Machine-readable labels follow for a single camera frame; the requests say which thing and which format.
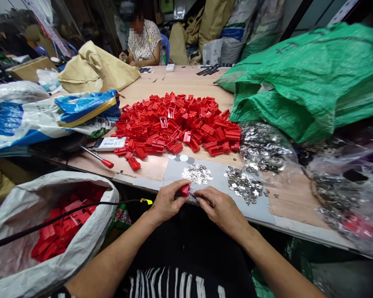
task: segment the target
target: table surface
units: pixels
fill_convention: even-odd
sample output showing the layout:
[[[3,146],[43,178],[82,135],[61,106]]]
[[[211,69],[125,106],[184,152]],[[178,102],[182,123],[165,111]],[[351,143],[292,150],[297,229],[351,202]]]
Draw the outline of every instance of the table surface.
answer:
[[[120,98],[121,106],[132,105],[137,101],[149,98],[152,94],[164,96],[166,92],[174,92],[175,94],[193,94],[194,97],[202,98],[211,96],[218,102],[220,110],[232,109],[233,94],[213,83],[227,70],[219,70],[219,72],[207,76],[196,75],[200,71],[197,66],[175,66],[174,72],[166,72],[165,66],[154,66],[152,71],[154,73],[141,74],[138,80],[121,91],[126,97],[125,99]],[[110,136],[115,129],[105,136]],[[193,157],[195,160],[210,161],[239,168],[243,167],[238,153],[211,157],[203,149],[193,153],[188,146],[185,144],[183,146],[182,154]],[[119,158],[113,152],[99,152],[98,154],[100,157],[113,162],[114,167],[112,169],[104,167],[97,159],[83,151],[79,151],[69,158],[67,165],[151,191],[157,191],[163,185],[164,173],[169,163],[167,153],[161,156],[148,155],[143,161],[138,160],[141,163],[141,168],[136,172],[130,168],[125,158]],[[66,163],[66,161],[59,159],[52,159],[52,161]],[[247,218],[251,222],[256,222],[300,238],[354,251],[356,249],[355,246],[337,232],[331,230],[322,220],[319,212],[315,210],[320,204],[311,193],[310,180],[298,168],[289,168],[287,170],[288,173],[291,173],[287,182],[278,187],[267,185],[270,194],[268,197],[268,210],[265,210],[265,212],[268,213],[271,220],[267,221],[250,216],[247,216]]]

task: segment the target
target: black cord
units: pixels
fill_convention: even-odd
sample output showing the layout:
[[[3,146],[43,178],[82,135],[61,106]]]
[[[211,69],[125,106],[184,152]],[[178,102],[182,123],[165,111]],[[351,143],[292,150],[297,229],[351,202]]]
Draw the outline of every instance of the black cord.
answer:
[[[54,222],[64,218],[64,217],[67,217],[68,215],[72,214],[73,212],[76,212],[76,211],[79,211],[79,210],[82,210],[84,208],[87,208],[87,207],[90,207],[90,206],[95,206],[95,205],[122,205],[122,204],[127,204],[127,203],[131,203],[131,202],[140,202],[139,199],[133,199],[133,200],[128,200],[128,201],[123,201],[123,202],[119,202],[119,203],[112,203],[112,202],[95,202],[95,203],[91,203],[91,204],[87,204],[87,205],[84,205],[84,206],[80,206],[80,207],[77,207],[75,209],[72,209],[68,212],[65,212],[64,214],[60,215],[60,216],[57,216],[56,218],[53,218],[49,221],[46,221],[45,223],[41,223],[37,226],[33,226],[29,229],[26,229],[22,232],[19,232],[19,233],[16,233],[14,235],[11,235],[11,236],[8,236],[4,239],[1,239],[0,240],[0,247],[3,246],[3,245],[6,245],[8,243],[11,243],[12,241],[15,241],[17,239],[20,239],[22,237],[25,237],[26,235],[29,235],[33,232],[36,232],[44,227],[47,227],[51,224],[53,224]]]

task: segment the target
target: tan bag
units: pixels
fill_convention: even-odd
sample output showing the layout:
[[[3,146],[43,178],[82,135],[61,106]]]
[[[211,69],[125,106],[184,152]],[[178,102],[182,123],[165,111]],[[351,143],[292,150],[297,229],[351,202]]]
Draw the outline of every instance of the tan bag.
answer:
[[[198,43],[198,37],[199,37],[199,29],[200,29],[200,23],[202,22],[202,14],[203,14],[204,6],[199,11],[198,15],[188,26],[188,28],[185,30],[186,32],[186,43],[188,44],[197,44]]]
[[[187,34],[180,23],[176,23],[171,28],[169,42],[170,46],[170,60],[175,65],[188,65],[188,54],[185,48],[185,39]]]
[[[221,31],[231,17],[235,0],[206,0],[199,29],[199,50],[203,53],[203,45],[218,39]]]
[[[140,77],[138,68],[86,42],[58,75],[58,81],[69,93],[122,90]]]

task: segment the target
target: yellow tag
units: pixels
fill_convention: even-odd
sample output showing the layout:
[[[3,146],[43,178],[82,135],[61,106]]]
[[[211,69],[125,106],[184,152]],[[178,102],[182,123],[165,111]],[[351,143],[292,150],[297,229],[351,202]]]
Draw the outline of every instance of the yellow tag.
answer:
[[[148,199],[144,199],[144,198],[142,198],[142,199],[140,200],[140,203],[142,203],[142,201],[146,201],[146,202],[148,203],[148,205],[152,205],[152,204],[153,204],[153,202],[152,202],[151,200],[148,200]]]

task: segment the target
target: cardboard box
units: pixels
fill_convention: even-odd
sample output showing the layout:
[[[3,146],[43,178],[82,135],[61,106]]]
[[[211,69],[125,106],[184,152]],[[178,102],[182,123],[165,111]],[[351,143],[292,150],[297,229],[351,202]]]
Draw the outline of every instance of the cardboard box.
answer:
[[[23,64],[14,66],[12,68],[6,69],[6,72],[11,73],[12,76],[24,81],[32,81],[34,83],[39,82],[36,70],[38,69],[48,69],[51,68],[58,71],[58,68],[52,63],[48,57],[39,57],[31,61],[25,62]]]

